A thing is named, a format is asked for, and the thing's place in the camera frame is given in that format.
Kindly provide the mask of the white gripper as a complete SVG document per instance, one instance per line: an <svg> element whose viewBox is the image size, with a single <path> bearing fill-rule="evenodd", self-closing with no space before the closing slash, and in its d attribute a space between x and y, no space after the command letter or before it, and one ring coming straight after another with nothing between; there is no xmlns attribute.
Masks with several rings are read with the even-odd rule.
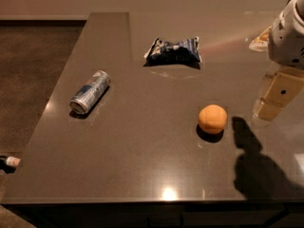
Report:
<svg viewBox="0 0 304 228"><path fill-rule="evenodd" d="M261 120L276 118L304 88L303 13L304 0L290 0L272 24L269 57L288 67L280 67L262 78L254 106L254 116Z"/></svg>

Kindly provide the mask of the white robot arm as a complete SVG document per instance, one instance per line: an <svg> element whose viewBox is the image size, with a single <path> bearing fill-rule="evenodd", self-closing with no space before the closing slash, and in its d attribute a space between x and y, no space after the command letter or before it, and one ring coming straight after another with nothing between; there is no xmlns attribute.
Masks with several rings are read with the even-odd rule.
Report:
<svg viewBox="0 0 304 228"><path fill-rule="evenodd" d="M304 86L304 0L289 0L249 49L266 51L274 62L263 78L253 110L256 118L271 121Z"/></svg>

